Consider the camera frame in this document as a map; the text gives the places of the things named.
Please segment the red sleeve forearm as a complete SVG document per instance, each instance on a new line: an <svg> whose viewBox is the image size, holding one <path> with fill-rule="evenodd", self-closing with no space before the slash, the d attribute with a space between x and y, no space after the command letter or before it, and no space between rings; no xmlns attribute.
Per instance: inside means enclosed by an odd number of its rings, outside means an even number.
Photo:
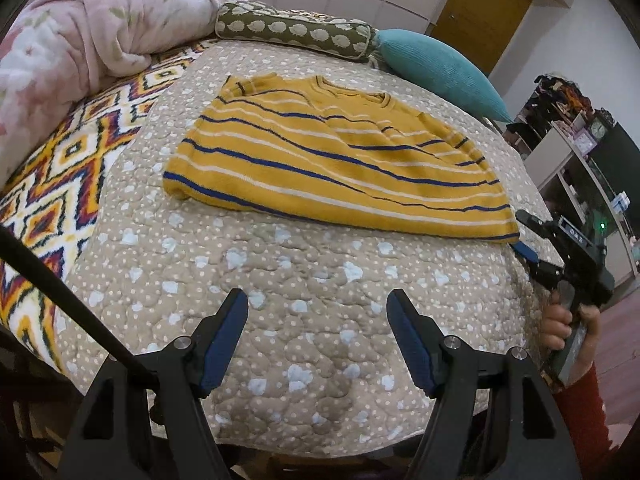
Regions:
<svg viewBox="0 0 640 480"><path fill-rule="evenodd" d="M573 385L556 392L554 400L572 438L583 479L599 479L618 447L605 423L596 367Z"/></svg>

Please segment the person's right hand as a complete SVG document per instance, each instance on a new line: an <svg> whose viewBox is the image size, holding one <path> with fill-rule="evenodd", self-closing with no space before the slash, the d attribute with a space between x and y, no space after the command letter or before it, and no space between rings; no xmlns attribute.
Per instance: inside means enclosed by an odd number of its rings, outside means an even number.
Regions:
<svg viewBox="0 0 640 480"><path fill-rule="evenodd" d="M566 359L555 372L547 367L549 385L560 391L582 379L593 366L601 336L601 312L595 306L581 304L572 313L559 289L554 290L542 310L539 341L549 353L560 356L567 349Z"/></svg>

